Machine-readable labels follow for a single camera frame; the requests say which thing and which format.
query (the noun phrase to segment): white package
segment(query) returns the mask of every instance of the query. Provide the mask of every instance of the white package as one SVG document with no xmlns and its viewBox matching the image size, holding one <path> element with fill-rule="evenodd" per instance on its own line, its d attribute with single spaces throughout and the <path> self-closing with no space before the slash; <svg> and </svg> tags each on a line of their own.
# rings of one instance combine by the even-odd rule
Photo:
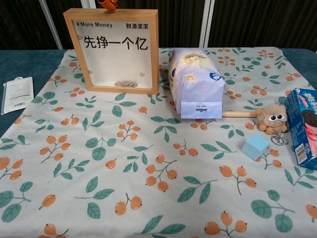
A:
<svg viewBox="0 0 317 238">
<path fill-rule="evenodd" d="M 17 77 L 4 83 L 1 115 L 26 108 L 33 98 L 32 77 Z"/>
<path fill-rule="evenodd" d="M 204 49 L 173 49 L 168 79 L 181 118 L 222 117 L 224 81 Z"/>
</svg>

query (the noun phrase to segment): frame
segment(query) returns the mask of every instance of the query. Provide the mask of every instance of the frame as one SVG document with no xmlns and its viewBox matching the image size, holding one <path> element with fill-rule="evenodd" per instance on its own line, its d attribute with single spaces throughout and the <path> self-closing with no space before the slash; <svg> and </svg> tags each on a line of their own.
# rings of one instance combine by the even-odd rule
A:
<svg viewBox="0 0 317 238">
<path fill-rule="evenodd" d="M 158 93 L 158 10 L 71 8 L 64 18 L 89 91 Z"/>
</svg>

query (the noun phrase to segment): small blue cube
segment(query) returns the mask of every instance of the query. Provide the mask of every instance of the small blue cube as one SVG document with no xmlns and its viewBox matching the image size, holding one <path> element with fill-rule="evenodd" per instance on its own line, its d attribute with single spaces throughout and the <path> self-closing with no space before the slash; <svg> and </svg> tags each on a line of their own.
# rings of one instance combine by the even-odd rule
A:
<svg viewBox="0 0 317 238">
<path fill-rule="evenodd" d="M 259 134 L 255 134 L 247 139 L 242 148 L 242 151 L 253 160 L 257 160 L 258 157 L 260 157 L 267 150 L 268 145 L 268 140 L 266 140 Z"/>
</svg>

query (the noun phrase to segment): wooden stick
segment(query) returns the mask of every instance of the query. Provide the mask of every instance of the wooden stick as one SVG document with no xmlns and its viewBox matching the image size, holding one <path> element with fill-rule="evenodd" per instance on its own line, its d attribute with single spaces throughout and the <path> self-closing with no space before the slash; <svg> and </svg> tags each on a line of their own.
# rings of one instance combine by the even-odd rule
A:
<svg viewBox="0 0 317 238">
<path fill-rule="evenodd" d="M 226 111 L 222 113 L 225 118 L 256 118 L 256 112 L 237 112 L 237 111 Z"/>
</svg>

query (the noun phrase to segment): orange clip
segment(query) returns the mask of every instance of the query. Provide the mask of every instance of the orange clip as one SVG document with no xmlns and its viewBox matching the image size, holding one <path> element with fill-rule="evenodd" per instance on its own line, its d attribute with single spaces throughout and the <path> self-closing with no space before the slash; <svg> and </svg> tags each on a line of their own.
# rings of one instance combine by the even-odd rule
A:
<svg viewBox="0 0 317 238">
<path fill-rule="evenodd" d="M 118 0 L 98 0 L 98 3 L 108 11 L 115 11 L 118 7 L 117 2 Z"/>
</svg>

